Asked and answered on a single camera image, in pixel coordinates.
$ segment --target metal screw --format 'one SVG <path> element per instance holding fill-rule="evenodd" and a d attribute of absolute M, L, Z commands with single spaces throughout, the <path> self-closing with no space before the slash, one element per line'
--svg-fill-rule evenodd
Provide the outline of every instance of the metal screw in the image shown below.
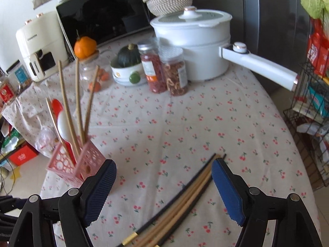
<path fill-rule="evenodd" d="M 39 199 L 39 197 L 38 197 L 37 195 L 32 195 L 32 196 L 29 198 L 29 202 L 31 202 L 31 203 L 35 203 L 38 199 Z"/>
<path fill-rule="evenodd" d="M 69 191 L 68 191 L 68 194 L 70 196 L 75 196 L 79 193 L 79 190 L 77 188 L 71 188 Z"/>
<path fill-rule="evenodd" d="M 260 193 L 261 191 L 259 190 L 259 188 L 251 187 L 251 188 L 249 189 L 249 192 L 250 192 L 250 194 L 252 194 L 252 195 L 259 195 L 259 193 Z"/>
<path fill-rule="evenodd" d="M 290 199 L 292 199 L 294 202 L 297 202 L 297 201 L 299 201 L 300 197 L 297 194 L 292 193 L 290 195 Z"/>

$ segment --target wooden chopstick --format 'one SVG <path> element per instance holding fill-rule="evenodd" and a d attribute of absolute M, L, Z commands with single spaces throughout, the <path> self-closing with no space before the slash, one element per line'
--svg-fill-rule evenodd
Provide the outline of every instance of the wooden chopstick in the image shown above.
<path fill-rule="evenodd" d="M 77 115 L 78 115 L 78 129 L 79 136 L 81 141 L 81 147 L 85 144 L 85 133 L 83 131 L 82 126 L 82 117 L 81 117 L 81 106 L 80 106 L 80 73 L 79 73 L 79 59 L 77 58 L 75 62 L 75 94 L 76 94 L 76 107 L 77 107 Z"/>
<path fill-rule="evenodd" d="M 47 102 L 48 110 L 49 110 L 49 112 L 50 112 L 51 119 L 52 119 L 53 124 L 54 124 L 54 127 L 55 127 L 55 131 L 56 131 L 57 137 L 58 137 L 60 143 L 62 144 L 63 148 L 65 149 L 65 151 L 66 151 L 66 155 L 67 155 L 68 157 L 70 157 L 70 155 L 69 155 L 69 153 L 68 153 L 68 150 L 67 150 L 67 148 L 66 148 L 65 142 L 64 142 L 63 138 L 60 136 L 60 133 L 59 133 L 59 131 L 58 131 L 58 127 L 57 127 L 57 118 L 56 118 L 56 116 L 55 116 L 55 114 L 54 114 L 54 110 L 53 110 L 53 107 L 51 106 L 51 101 L 50 101 L 49 97 L 46 97 L 46 102 Z"/>
<path fill-rule="evenodd" d="M 94 74 L 93 78 L 93 86 L 92 89 L 90 90 L 90 95 L 89 95 L 89 100 L 88 100 L 88 105 L 87 105 L 87 112 L 86 112 L 86 121 L 85 121 L 85 139 L 88 139 L 88 130 L 89 130 L 89 122 L 90 122 L 90 113 L 92 110 L 92 102 L 93 102 L 93 96 L 94 96 L 94 91 L 95 91 L 95 83 L 97 79 L 97 74 L 98 74 L 99 66 L 96 66 L 96 71 Z"/>
<path fill-rule="evenodd" d="M 64 85 L 63 68 L 62 68 L 60 60 L 58 61 L 58 70 L 59 70 L 59 73 L 60 73 L 60 88 L 61 88 L 61 92 L 62 92 L 62 96 L 63 96 L 64 110 L 65 110 L 65 113 L 66 113 L 67 123 L 68 123 L 68 126 L 70 128 L 71 137 L 72 137 L 72 140 L 73 140 L 73 148 L 74 148 L 75 153 L 78 153 L 78 155 L 80 155 L 80 147 L 79 147 L 77 135 L 75 133 L 75 129 L 74 129 L 74 126 L 73 126 L 70 109 L 68 107 L 67 96 L 66 96 L 65 85 Z"/>
<path fill-rule="evenodd" d="M 214 157 L 218 157 L 216 153 L 214 153 L 210 159 L 203 165 L 203 167 L 196 173 L 195 176 L 184 186 L 184 188 L 181 189 L 180 192 L 177 193 L 177 195 L 171 199 L 169 203 L 167 203 L 156 215 L 154 215 L 149 221 L 147 221 L 141 228 L 133 232 L 131 235 L 126 237 L 121 244 L 119 244 L 117 247 L 123 247 L 130 243 L 134 238 L 136 238 L 138 235 L 142 234 L 155 220 L 157 220 L 169 207 L 171 207 L 176 201 L 181 201 L 181 196 L 184 194 L 184 192 L 197 180 L 197 178 L 200 176 L 200 174 L 206 169 L 208 164 L 213 160 Z"/>
<path fill-rule="evenodd" d="M 168 222 L 170 222 L 170 220 L 172 220 L 177 215 L 179 210 L 186 204 L 187 201 L 189 201 L 191 196 L 193 196 L 195 189 L 198 189 L 198 187 L 204 181 L 204 177 L 207 176 L 209 173 L 211 174 L 211 165 L 212 163 L 210 162 L 208 166 L 205 168 L 205 170 L 197 178 L 197 180 L 183 194 L 181 199 L 170 208 L 170 212 L 163 218 L 163 220 L 161 220 L 161 222 L 158 225 L 153 227 L 144 238 L 142 238 L 138 243 L 134 245 L 134 247 L 142 247 L 145 244 L 147 244 L 153 237 L 159 234 L 159 232 L 163 229 L 163 227 L 166 226 Z"/>
<path fill-rule="evenodd" d="M 193 201 L 197 198 L 199 193 L 205 187 L 207 182 L 211 179 L 211 171 L 208 172 L 205 179 L 203 179 L 202 183 L 199 185 L 197 190 L 193 193 L 193 195 L 189 198 L 189 200 L 185 203 L 185 205 L 179 209 L 179 212 L 172 218 L 168 224 L 155 236 L 155 238 L 146 246 L 146 247 L 154 247 L 156 246 L 157 242 L 159 242 L 163 236 L 166 235 L 167 231 L 169 231 L 175 223 L 179 220 L 179 218 L 185 213 L 185 211 L 189 208 L 189 206 L 193 203 Z"/>
<path fill-rule="evenodd" d="M 201 190 L 201 192 L 198 194 L 198 196 L 195 198 L 195 200 L 192 202 L 192 204 L 189 206 L 189 208 L 178 219 L 178 221 L 175 223 L 175 225 L 172 226 L 171 229 L 169 229 L 167 231 L 167 233 L 156 243 L 156 246 L 159 246 L 159 247 L 162 246 L 168 240 L 168 238 L 175 233 L 175 231 L 179 228 L 179 226 L 183 223 L 183 221 L 185 220 L 185 218 L 189 215 L 189 213 L 195 207 L 195 205 L 197 204 L 197 202 L 201 198 L 202 194 L 206 191 L 206 189 L 208 188 L 208 186 L 209 186 L 209 184 L 211 183 L 212 180 L 213 180 L 213 178 L 211 177 L 208 180 L 208 182 L 206 183 L 206 185 L 203 187 L 203 189 Z"/>

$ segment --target refrigerator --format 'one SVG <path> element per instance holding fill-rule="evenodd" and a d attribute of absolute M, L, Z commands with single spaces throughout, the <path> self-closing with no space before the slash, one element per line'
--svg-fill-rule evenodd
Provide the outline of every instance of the refrigerator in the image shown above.
<path fill-rule="evenodd" d="M 310 30 L 300 0 L 193 0 L 193 5 L 230 13 L 232 43 L 242 41 L 251 53 L 299 72 Z M 256 77 L 269 94 L 280 88 L 261 75 Z"/>

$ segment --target white spoon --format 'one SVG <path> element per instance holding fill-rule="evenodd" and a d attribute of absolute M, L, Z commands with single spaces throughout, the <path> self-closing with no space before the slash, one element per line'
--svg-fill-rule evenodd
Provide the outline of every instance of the white spoon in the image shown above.
<path fill-rule="evenodd" d="M 74 129 L 77 130 L 76 123 L 74 121 L 72 121 L 72 122 L 73 122 Z M 60 133 L 60 136 L 65 141 L 70 143 L 71 149 L 73 150 L 75 161 L 77 162 L 77 159 L 78 159 L 79 155 L 76 153 L 76 151 L 75 151 L 75 149 L 73 148 L 73 145 L 72 145 L 73 144 L 73 139 L 72 139 L 72 136 L 71 136 L 70 127 L 67 123 L 67 117 L 66 117 L 65 111 L 61 111 L 58 114 L 57 127 L 58 127 L 58 131 Z"/>

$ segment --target tiled floor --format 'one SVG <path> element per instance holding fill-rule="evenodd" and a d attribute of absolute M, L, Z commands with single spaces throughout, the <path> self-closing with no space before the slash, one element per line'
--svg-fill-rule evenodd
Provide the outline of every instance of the tiled floor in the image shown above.
<path fill-rule="evenodd" d="M 283 116 L 282 111 L 290 108 L 293 93 L 290 91 L 280 88 L 271 98 Z M 321 226 L 321 241 L 323 247 L 329 247 L 329 187 L 323 187 L 314 192 L 315 202 L 319 211 L 319 219 Z"/>
<path fill-rule="evenodd" d="M 276 104 L 278 110 L 282 114 L 284 109 L 288 109 L 291 105 L 293 94 L 284 88 L 279 89 L 271 95 L 272 100 Z M 11 195 L 14 197 L 26 198 L 32 194 L 38 194 L 42 187 L 43 180 L 46 175 L 46 165 L 49 159 L 43 155 L 32 159 L 20 167 L 19 173 L 21 177 L 16 179 Z M 10 175 L 5 179 L 5 189 L 9 191 L 12 187 L 13 180 Z M 329 187 L 321 188 L 314 193 L 315 202 L 319 210 L 319 219 L 321 225 L 322 244 L 323 247 L 329 247 Z M 13 211 L 12 215 L 18 215 L 20 211 Z"/>
<path fill-rule="evenodd" d="M 19 171 L 15 169 L 16 180 L 10 195 L 17 198 L 28 198 L 32 194 L 39 194 L 46 176 L 46 165 L 48 162 L 49 158 L 39 154 L 27 163 L 22 164 L 19 167 Z M 11 190 L 14 182 L 12 175 L 12 173 L 9 173 L 8 177 L 4 180 L 4 187 L 7 192 Z M 4 189 L 1 190 L 0 195 L 6 195 Z M 20 210 L 10 212 L 14 216 L 18 216 L 19 213 Z"/>

